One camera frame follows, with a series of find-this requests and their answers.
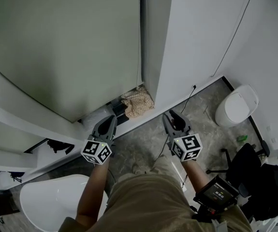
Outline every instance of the gray door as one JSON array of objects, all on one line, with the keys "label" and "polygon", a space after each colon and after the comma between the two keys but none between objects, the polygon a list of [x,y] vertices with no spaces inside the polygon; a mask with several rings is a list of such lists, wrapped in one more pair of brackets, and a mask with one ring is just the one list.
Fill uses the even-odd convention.
[{"label": "gray door", "polygon": [[139,0],[0,0],[0,72],[70,121],[136,87],[138,45]]}]

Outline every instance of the toilet lid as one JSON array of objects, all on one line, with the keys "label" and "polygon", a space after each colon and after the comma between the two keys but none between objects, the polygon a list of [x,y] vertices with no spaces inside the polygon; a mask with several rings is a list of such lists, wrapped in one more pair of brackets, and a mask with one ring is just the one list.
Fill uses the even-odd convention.
[{"label": "toilet lid", "polygon": [[228,118],[234,123],[240,123],[249,115],[249,107],[240,93],[230,95],[225,104]]}]

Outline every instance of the person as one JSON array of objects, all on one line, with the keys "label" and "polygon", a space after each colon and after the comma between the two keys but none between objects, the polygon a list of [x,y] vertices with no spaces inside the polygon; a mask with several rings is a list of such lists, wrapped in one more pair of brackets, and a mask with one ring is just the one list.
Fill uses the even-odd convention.
[{"label": "person", "polygon": [[[182,165],[199,192],[209,179],[197,162]],[[209,232],[216,231],[213,223],[192,219],[195,214],[176,179],[176,172],[166,156],[159,157],[148,173],[125,174],[113,186],[103,216],[97,221],[102,203],[109,160],[96,165],[86,184],[77,208],[75,220],[67,217],[59,232]],[[221,213],[228,231],[251,232],[246,217],[235,205]]]}]

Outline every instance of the black office chair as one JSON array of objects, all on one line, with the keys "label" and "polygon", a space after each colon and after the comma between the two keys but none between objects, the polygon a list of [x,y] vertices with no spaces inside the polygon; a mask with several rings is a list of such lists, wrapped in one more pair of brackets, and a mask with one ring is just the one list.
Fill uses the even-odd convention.
[{"label": "black office chair", "polygon": [[252,218],[267,220],[278,216],[278,166],[264,164],[260,168],[252,196],[241,207],[244,215],[251,222]]},{"label": "black office chair", "polygon": [[226,180],[232,186],[239,190],[242,197],[250,196],[255,189],[258,175],[260,172],[261,161],[259,155],[270,155],[270,150],[265,141],[262,141],[263,149],[255,152],[250,144],[245,144],[236,154],[231,162],[227,149],[221,149],[225,152],[228,169],[227,170],[207,170],[206,173],[226,173]]}]

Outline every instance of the marble tile floor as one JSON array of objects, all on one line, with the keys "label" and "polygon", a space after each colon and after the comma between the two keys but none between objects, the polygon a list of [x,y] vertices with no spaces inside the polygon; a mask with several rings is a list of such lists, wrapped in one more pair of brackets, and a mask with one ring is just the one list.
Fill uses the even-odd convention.
[{"label": "marble tile floor", "polygon": [[[221,148],[229,151],[231,159],[236,154],[236,149],[240,147],[236,138],[240,135],[248,135],[247,142],[256,144],[260,147],[257,135],[250,124],[245,120],[241,124],[224,129],[214,122],[215,111],[220,102],[230,93],[230,90],[222,80],[218,80],[206,89],[191,97],[183,112],[190,119],[195,133],[199,133],[203,150],[197,161],[201,167],[209,169],[227,169],[227,161],[224,154],[220,152]],[[179,104],[174,109],[181,111],[185,102]],[[109,169],[117,180],[120,176],[130,173],[132,165],[136,162],[140,168],[149,170],[155,159],[161,152],[166,139],[166,133],[162,124],[161,116],[154,118],[148,123],[136,128],[135,130],[117,138],[115,140],[115,156],[110,160]],[[177,157],[171,157],[171,153],[165,146],[163,153],[176,165],[177,169],[184,178],[186,173],[182,168]],[[90,175],[93,165],[79,157],[59,168],[56,168],[31,182],[43,181],[53,178],[59,178],[71,174]],[[110,192],[114,184],[112,176],[108,173],[108,181],[105,187],[107,193]],[[14,196],[16,205],[21,209],[19,202],[19,193],[24,184],[10,189]],[[192,199],[195,192],[189,180],[185,183],[187,191],[184,193],[190,205],[198,207]],[[0,226],[2,232],[19,231],[39,231],[24,216],[22,212],[4,216],[5,224]]]}]

